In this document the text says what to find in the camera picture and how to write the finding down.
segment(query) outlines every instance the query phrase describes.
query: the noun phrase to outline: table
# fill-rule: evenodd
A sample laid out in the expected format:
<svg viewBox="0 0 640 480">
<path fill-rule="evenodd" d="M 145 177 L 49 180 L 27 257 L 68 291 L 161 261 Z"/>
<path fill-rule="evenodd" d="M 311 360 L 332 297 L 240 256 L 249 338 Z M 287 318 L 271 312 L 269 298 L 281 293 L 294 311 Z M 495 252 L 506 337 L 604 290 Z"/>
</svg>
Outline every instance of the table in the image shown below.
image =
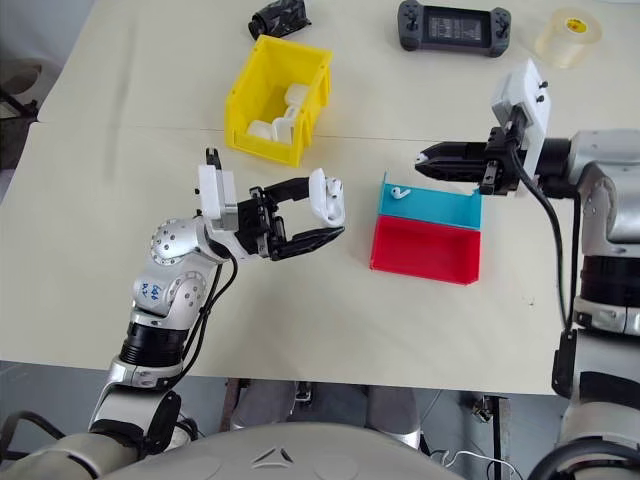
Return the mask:
<svg viewBox="0 0 640 480">
<path fill-rule="evenodd" d="M 125 337 L 149 236 L 195 211 L 196 166 L 206 146 L 222 144 L 221 133 L 201 130 L 34 124 L 0 208 L 2 357 L 106 368 Z M 486 199 L 476 284 L 369 270 L 385 170 L 398 183 L 461 191 L 413 171 L 426 146 L 318 138 L 298 170 L 222 147 L 239 199 L 320 166 L 341 177 L 347 229 L 310 255 L 241 264 L 193 372 L 549 392 L 560 332 L 555 257 L 533 200 Z M 570 225 L 571 206 L 557 206 Z M 283 204 L 290 235 L 315 225 L 308 210 Z"/>
<path fill-rule="evenodd" d="M 640 7 L 579 4 L 605 37 L 574 70 L 542 66 L 550 134 L 639 127 Z M 529 55 L 527 35 L 553 2 L 505 0 L 512 45 L 486 59 L 404 52 L 396 1 L 312 1 L 314 25 L 291 39 L 334 51 L 333 93 L 297 170 L 223 146 L 224 99 L 252 45 L 245 24 L 263 5 L 96 3 L 0 206 L 0 356 L 106 368 L 149 236 L 198 207 L 196 165 L 216 145 L 241 199 L 319 166 L 341 177 L 347 230 L 312 255 L 243 264 L 193 373 L 549 393 L 555 252 L 531 198 L 485 199 L 481 278 L 471 286 L 373 272 L 368 260 L 385 170 L 401 184 L 470 191 L 419 176 L 412 160 L 433 141 L 486 138 L 493 88 Z M 568 239 L 571 205 L 556 207 Z M 283 211 L 290 233 L 312 226 L 303 205 Z"/>
<path fill-rule="evenodd" d="M 41 122 L 222 130 L 224 102 L 253 45 L 247 22 L 266 0 L 98 1 Z M 492 9 L 494 1 L 447 5 Z M 399 0 L 311 0 L 308 28 L 289 39 L 333 51 L 331 106 L 319 136 L 486 139 L 496 83 L 532 55 L 553 0 L 503 0 L 509 49 L 497 59 L 399 46 Z M 604 36 L 577 68 L 544 64 L 554 107 L 550 136 L 638 127 L 640 5 L 566 0 L 600 19 Z"/>
</svg>

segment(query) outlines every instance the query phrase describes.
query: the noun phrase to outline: white table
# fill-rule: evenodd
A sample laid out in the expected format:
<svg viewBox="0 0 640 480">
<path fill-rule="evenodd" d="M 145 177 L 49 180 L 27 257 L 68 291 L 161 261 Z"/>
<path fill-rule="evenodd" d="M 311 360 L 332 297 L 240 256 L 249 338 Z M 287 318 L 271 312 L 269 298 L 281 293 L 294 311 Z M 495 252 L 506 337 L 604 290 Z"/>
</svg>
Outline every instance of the white table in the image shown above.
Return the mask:
<svg viewBox="0 0 640 480">
<path fill-rule="evenodd" d="M 198 207 L 196 166 L 222 142 L 205 131 L 34 124 L 0 207 L 2 358 L 106 368 L 125 337 L 149 236 Z M 194 373 L 549 392 L 555 257 L 531 199 L 486 199 L 476 284 L 369 270 L 385 170 L 398 183 L 457 190 L 413 171 L 426 146 L 318 138 L 299 170 L 221 148 L 239 199 L 319 166 L 341 177 L 347 230 L 310 255 L 241 264 Z M 570 205 L 559 207 L 569 225 Z M 305 204 L 282 211 L 289 234 L 315 226 Z"/>
<path fill-rule="evenodd" d="M 266 0 L 102 0 L 45 102 L 41 122 L 222 130 L 224 102 L 253 45 L 247 22 Z M 316 135 L 484 140 L 496 83 L 532 55 L 558 8 L 503 0 L 509 49 L 497 59 L 405 52 L 399 0 L 311 0 L 310 27 L 287 37 L 333 51 L 330 108 Z M 447 5 L 492 9 L 493 0 Z M 572 70 L 540 65 L 554 107 L 550 136 L 640 126 L 640 5 L 567 0 L 601 20 L 604 36 Z"/>
<path fill-rule="evenodd" d="M 97 2 L 0 207 L 0 356 L 106 368 L 125 336 L 149 236 L 197 208 L 196 165 L 217 145 L 239 198 L 318 166 L 340 176 L 347 231 L 312 255 L 242 265 L 194 373 L 550 392 L 555 254 L 533 200 L 485 199 L 474 285 L 372 272 L 368 263 L 385 170 L 393 182 L 469 191 L 421 177 L 412 159 L 429 140 L 486 138 L 495 83 L 529 55 L 527 32 L 541 29 L 553 2 L 501 4 L 514 26 L 499 59 L 404 52 L 397 3 L 309 4 L 313 26 L 290 38 L 334 51 L 333 93 L 293 170 L 223 147 L 224 100 L 252 45 L 246 22 L 263 0 Z M 550 133 L 638 127 L 640 65 L 631 54 L 640 7 L 579 3 L 602 20 L 605 37 L 574 70 L 542 66 Z M 568 228 L 571 205 L 557 207 Z M 290 233 L 312 226 L 305 212 L 284 209 Z"/>
</svg>

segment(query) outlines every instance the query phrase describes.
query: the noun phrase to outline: clear tape roll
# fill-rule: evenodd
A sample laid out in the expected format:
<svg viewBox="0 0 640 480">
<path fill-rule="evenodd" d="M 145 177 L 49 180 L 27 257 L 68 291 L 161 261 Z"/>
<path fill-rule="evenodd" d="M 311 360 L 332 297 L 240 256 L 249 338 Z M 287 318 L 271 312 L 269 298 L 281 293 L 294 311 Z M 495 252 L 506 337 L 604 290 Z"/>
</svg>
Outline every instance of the clear tape roll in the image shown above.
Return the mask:
<svg viewBox="0 0 640 480">
<path fill-rule="evenodd" d="M 553 12 L 549 23 L 536 40 L 535 50 L 544 61 L 560 68 L 577 65 L 591 47 L 602 38 L 596 18 L 578 8 Z"/>
</svg>

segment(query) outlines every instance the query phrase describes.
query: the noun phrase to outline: controller screen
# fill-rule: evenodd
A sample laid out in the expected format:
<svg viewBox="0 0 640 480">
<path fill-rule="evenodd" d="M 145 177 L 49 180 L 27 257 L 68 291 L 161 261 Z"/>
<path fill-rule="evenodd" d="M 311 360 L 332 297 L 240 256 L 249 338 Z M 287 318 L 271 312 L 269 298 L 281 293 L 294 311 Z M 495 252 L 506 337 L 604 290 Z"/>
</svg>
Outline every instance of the controller screen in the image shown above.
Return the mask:
<svg viewBox="0 0 640 480">
<path fill-rule="evenodd" d="M 477 18 L 427 16 L 429 40 L 460 43 L 482 43 L 482 21 Z"/>
</svg>

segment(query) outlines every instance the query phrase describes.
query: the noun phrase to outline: yellow plastic bin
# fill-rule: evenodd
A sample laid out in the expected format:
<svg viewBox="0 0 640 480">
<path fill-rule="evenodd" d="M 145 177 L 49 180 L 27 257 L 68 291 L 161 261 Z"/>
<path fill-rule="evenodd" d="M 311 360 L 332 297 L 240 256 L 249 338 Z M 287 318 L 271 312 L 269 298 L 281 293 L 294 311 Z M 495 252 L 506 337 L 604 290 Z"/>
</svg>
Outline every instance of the yellow plastic bin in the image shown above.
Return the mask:
<svg viewBox="0 0 640 480">
<path fill-rule="evenodd" d="M 320 110 L 329 102 L 331 51 L 260 35 L 249 60 L 236 79 L 225 106 L 225 140 L 243 152 L 292 167 L 300 166 Z M 249 135 L 254 120 L 271 123 L 287 109 L 285 92 L 293 83 L 309 87 L 296 117 L 292 143 Z"/>
</svg>

